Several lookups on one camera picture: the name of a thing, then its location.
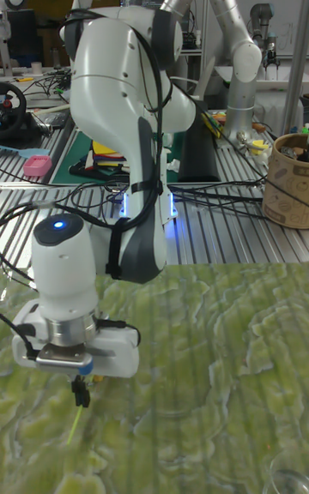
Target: red object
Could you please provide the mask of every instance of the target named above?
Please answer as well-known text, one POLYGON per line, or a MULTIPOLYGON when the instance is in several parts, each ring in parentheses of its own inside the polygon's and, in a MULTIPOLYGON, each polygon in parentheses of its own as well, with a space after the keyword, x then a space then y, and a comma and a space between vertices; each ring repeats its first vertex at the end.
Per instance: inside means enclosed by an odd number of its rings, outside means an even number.
POLYGON ((26 160, 23 171, 25 176, 44 176, 52 168, 52 159, 48 155, 34 154, 26 160))

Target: blue led light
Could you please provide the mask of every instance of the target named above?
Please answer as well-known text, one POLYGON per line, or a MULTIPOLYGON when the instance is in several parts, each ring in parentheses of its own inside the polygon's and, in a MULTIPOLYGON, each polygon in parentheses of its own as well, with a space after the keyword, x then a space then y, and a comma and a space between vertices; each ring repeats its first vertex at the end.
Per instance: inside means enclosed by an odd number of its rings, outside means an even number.
POLYGON ((121 216, 121 218, 128 217, 128 196, 126 193, 124 193, 123 206, 119 212, 119 216, 121 216))
POLYGON ((177 212, 177 209, 175 208, 174 206, 174 201, 173 201, 173 193, 170 194, 170 214, 171 214, 171 218, 176 218, 178 216, 178 212, 177 212))
POLYGON ((64 221, 56 221, 53 226, 55 229, 63 229, 63 227, 65 227, 65 223, 64 221))

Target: cable strap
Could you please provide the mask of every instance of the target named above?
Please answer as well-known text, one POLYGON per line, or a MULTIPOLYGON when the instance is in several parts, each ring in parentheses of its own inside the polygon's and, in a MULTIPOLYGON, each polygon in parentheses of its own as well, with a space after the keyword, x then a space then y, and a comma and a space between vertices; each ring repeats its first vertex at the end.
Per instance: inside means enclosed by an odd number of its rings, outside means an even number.
POLYGON ((123 233, 123 224, 128 221, 127 218, 120 218, 117 223, 115 223, 112 229, 111 242, 109 247, 108 264, 106 265, 106 273, 111 275, 113 279, 120 279, 121 277, 121 267, 118 264, 120 247, 121 247, 121 237, 123 233))
POLYGON ((134 193, 137 193, 138 191, 149 191, 152 190, 155 186, 157 186, 158 189, 158 195, 162 195, 163 193, 163 184, 161 181, 159 182, 154 182, 154 180, 149 179, 144 182, 138 182, 137 184, 131 185, 131 193, 134 195, 134 193))

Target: plastic container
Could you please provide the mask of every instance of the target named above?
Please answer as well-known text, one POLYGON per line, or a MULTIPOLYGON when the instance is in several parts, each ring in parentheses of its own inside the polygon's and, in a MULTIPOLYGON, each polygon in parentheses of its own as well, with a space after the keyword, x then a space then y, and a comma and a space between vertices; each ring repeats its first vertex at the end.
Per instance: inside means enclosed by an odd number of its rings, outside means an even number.
POLYGON ((290 159, 280 153, 280 149, 283 146, 306 149, 307 137, 308 134, 290 134, 275 141, 267 179, 276 187, 266 183, 263 198, 264 214, 281 226, 293 229, 309 229, 309 163, 290 159), (306 204, 295 201, 293 196, 306 204))
POLYGON ((47 155, 34 154, 26 160, 23 171, 25 176, 44 176, 52 168, 52 159, 47 155))

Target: aluminum profile table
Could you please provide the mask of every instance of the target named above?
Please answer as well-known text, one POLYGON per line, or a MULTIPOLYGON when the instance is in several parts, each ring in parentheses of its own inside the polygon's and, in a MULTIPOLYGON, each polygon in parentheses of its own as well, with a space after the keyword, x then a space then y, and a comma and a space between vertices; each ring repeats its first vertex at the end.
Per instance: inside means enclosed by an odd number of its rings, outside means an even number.
MULTIPOLYGON (((231 148, 217 149, 217 165, 221 181, 258 179, 258 175, 231 148)), ((261 167, 261 174, 266 169, 261 167)), ((306 262, 309 259, 309 231, 284 228, 263 218, 260 203, 237 203, 226 207, 223 201, 209 199, 205 184, 202 196, 189 202, 177 202, 189 184, 176 184, 175 196, 178 217, 165 226, 168 264, 192 263, 265 263, 306 262)), ((263 189, 237 185, 214 187, 218 194, 262 197, 263 189)), ((0 214, 6 209, 28 201, 64 199, 72 204, 70 193, 75 186, 40 187, 27 183, 0 184, 0 214)), ((102 202, 107 193, 100 187, 85 189, 75 198, 78 206, 100 217, 102 202)), ((118 217, 121 203, 108 202, 103 206, 106 218, 118 217)), ((36 210, 12 220, 0 230, 0 251, 21 268, 31 261, 31 233, 35 225, 56 208, 36 210)))
MULTIPOLYGON (((44 124, 45 116, 41 115, 40 120, 44 124)), ((14 182, 18 178, 24 178, 25 181, 37 182, 38 184, 47 184, 52 177, 52 174, 59 162, 59 159, 63 153, 64 148, 68 140, 70 139, 72 130, 74 127, 73 120, 68 116, 65 121, 65 125, 60 130, 53 130, 50 136, 41 136, 39 147, 42 149, 49 149, 49 156, 51 157, 52 169, 42 178, 38 177, 26 177, 23 172, 23 165, 25 159, 19 156, 18 153, 12 153, 10 151, 0 150, 0 183, 14 182)), ((38 147, 34 142, 25 144, 23 148, 38 147)))

